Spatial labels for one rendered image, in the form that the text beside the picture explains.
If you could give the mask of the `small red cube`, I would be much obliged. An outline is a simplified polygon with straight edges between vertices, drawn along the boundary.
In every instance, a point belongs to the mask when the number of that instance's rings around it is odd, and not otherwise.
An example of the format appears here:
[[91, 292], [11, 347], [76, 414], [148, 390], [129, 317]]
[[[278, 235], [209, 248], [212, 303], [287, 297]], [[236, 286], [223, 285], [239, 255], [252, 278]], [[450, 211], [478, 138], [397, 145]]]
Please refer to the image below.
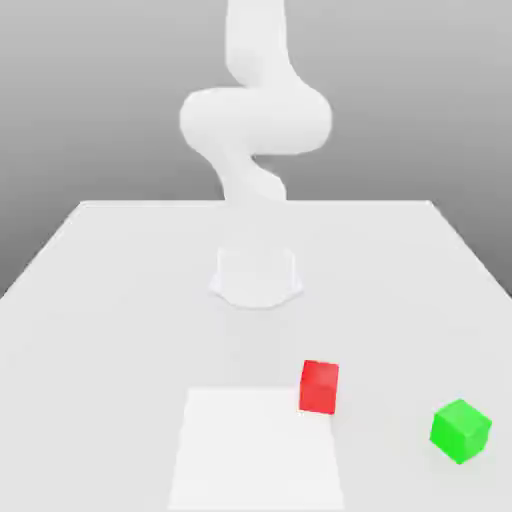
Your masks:
[[305, 360], [299, 386], [299, 409], [333, 415], [336, 411], [339, 365]]

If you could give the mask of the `small green cube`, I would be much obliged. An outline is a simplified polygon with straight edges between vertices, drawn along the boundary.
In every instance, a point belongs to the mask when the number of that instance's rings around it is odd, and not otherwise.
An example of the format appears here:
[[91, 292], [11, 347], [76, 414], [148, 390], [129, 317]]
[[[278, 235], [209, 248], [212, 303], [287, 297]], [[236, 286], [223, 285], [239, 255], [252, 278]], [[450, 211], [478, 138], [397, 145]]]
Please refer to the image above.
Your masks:
[[492, 420], [463, 399], [435, 412], [430, 441], [457, 464], [463, 464], [486, 446]]

